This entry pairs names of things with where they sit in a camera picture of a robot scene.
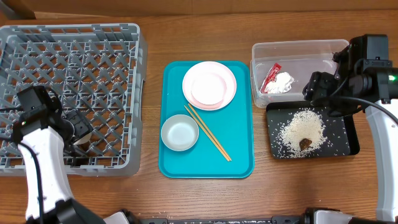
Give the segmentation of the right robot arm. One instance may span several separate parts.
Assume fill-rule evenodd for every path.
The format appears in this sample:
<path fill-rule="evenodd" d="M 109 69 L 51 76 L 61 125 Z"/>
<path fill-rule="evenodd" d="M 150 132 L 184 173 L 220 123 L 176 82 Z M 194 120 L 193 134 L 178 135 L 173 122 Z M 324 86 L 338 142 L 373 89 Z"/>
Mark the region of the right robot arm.
<path fill-rule="evenodd" d="M 389 60 L 388 37 L 355 37 L 333 61 L 335 73 L 313 72 L 303 96 L 313 106 L 328 107 L 329 116 L 366 114 L 377 165 L 375 222 L 397 223 L 397 69 Z"/>

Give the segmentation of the red snack wrapper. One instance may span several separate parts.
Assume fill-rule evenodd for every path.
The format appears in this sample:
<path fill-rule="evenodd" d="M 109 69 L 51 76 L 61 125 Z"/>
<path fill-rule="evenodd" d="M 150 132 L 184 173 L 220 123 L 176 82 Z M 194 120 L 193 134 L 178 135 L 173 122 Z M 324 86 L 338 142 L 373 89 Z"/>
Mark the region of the red snack wrapper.
<path fill-rule="evenodd" d="M 267 73 L 267 76 L 265 77 L 261 88 L 260 88 L 260 93 L 266 93 L 266 86 L 270 83 L 273 82 L 276 78 L 276 75 L 279 73 L 279 71 L 281 70 L 282 66 L 279 65 L 278 63 L 275 63 L 272 68 L 269 70 L 269 72 Z"/>

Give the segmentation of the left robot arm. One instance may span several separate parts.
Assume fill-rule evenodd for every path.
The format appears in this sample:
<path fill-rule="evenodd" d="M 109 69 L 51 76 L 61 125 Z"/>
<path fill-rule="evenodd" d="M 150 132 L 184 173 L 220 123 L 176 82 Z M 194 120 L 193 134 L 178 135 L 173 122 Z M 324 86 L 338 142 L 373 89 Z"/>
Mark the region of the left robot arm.
<path fill-rule="evenodd" d="M 22 114 L 12 125 L 10 141 L 21 152 L 28 187 L 27 223 L 103 223 L 104 220 L 77 202 L 72 194 L 64 148 L 75 127 L 62 118 L 57 96 L 46 86 L 30 86 L 17 94 Z"/>

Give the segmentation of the brown food lump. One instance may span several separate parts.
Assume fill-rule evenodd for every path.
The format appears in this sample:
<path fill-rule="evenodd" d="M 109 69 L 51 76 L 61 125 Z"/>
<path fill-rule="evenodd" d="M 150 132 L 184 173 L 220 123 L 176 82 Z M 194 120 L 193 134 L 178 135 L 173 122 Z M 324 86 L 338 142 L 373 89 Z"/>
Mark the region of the brown food lump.
<path fill-rule="evenodd" d="M 299 147 L 301 151 L 307 150 L 309 148 L 311 148 L 311 144 L 312 141 L 310 139 L 307 138 L 303 138 L 300 142 L 299 142 Z"/>

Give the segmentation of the white cup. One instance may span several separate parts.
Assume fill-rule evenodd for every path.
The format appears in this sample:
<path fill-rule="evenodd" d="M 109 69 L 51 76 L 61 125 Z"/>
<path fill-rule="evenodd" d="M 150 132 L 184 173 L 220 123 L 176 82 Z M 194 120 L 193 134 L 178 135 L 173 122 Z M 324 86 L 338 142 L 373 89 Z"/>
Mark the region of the white cup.
<path fill-rule="evenodd" d="M 92 135 L 91 133 L 88 133 L 87 135 L 83 136 L 81 139 L 74 142 L 74 145 L 81 145 L 88 142 L 91 138 L 91 135 Z"/>

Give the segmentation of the small white dish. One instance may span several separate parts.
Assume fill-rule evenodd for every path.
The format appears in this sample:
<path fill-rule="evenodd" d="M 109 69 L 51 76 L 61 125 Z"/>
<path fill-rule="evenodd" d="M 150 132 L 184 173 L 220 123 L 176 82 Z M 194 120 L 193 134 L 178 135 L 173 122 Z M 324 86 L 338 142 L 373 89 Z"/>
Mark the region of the small white dish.
<path fill-rule="evenodd" d="M 218 104 L 226 94 L 226 82 L 215 73 L 200 73 L 193 78 L 191 94 L 201 104 Z"/>

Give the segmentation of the white tissue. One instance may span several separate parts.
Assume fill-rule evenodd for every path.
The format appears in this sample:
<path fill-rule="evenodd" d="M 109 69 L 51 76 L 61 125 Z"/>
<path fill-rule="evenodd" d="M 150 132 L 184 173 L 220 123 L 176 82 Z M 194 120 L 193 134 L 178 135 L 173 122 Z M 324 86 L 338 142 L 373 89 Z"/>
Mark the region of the white tissue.
<path fill-rule="evenodd" d="M 292 89 L 292 84 L 295 81 L 287 72 L 278 73 L 274 81 L 266 85 L 265 92 L 270 94 L 287 93 Z"/>

